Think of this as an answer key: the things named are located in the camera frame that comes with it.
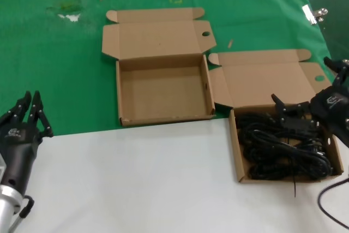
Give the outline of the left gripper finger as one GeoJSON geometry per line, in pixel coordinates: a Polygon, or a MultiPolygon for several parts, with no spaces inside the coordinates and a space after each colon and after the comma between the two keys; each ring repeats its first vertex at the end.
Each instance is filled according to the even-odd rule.
{"type": "Polygon", "coordinates": [[[14,107],[9,109],[6,113],[4,113],[1,116],[1,127],[5,126],[6,124],[21,123],[31,104],[31,100],[31,93],[30,91],[27,91],[24,97],[17,100],[14,107]]]}
{"type": "Polygon", "coordinates": [[[44,113],[44,106],[41,99],[41,95],[39,91],[35,91],[33,99],[32,99],[32,107],[29,112],[28,124],[35,127],[39,132],[40,138],[52,138],[53,130],[51,125],[44,113]],[[43,130],[40,131],[37,127],[38,121],[41,122],[43,126],[43,130]]]}

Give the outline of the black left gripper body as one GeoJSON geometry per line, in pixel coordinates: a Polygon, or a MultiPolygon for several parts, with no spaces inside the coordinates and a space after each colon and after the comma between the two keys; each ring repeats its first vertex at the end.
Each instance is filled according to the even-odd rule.
{"type": "Polygon", "coordinates": [[[26,192],[41,143],[40,131],[32,124],[10,123],[1,127],[1,156],[6,163],[1,185],[26,192]]]}

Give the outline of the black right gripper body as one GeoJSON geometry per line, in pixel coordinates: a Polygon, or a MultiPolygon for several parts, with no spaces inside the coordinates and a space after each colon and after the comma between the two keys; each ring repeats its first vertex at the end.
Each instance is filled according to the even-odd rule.
{"type": "Polygon", "coordinates": [[[329,132],[348,146],[348,88],[329,86],[310,101],[310,112],[329,132]]]}

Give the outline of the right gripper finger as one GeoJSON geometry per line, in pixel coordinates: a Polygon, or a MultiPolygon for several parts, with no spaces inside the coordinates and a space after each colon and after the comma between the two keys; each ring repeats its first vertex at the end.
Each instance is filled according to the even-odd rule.
{"type": "Polygon", "coordinates": [[[324,64],[334,73],[336,73],[335,79],[332,82],[333,86],[341,86],[348,77],[348,59],[340,61],[334,61],[329,57],[323,59],[324,64]]]}
{"type": "Polygon", "coordinates": [[[310,112],[310,102],[286,105],[275,94],[271,95],[277,112],[275,136],[323,136],[323,129],[310,112]]]}

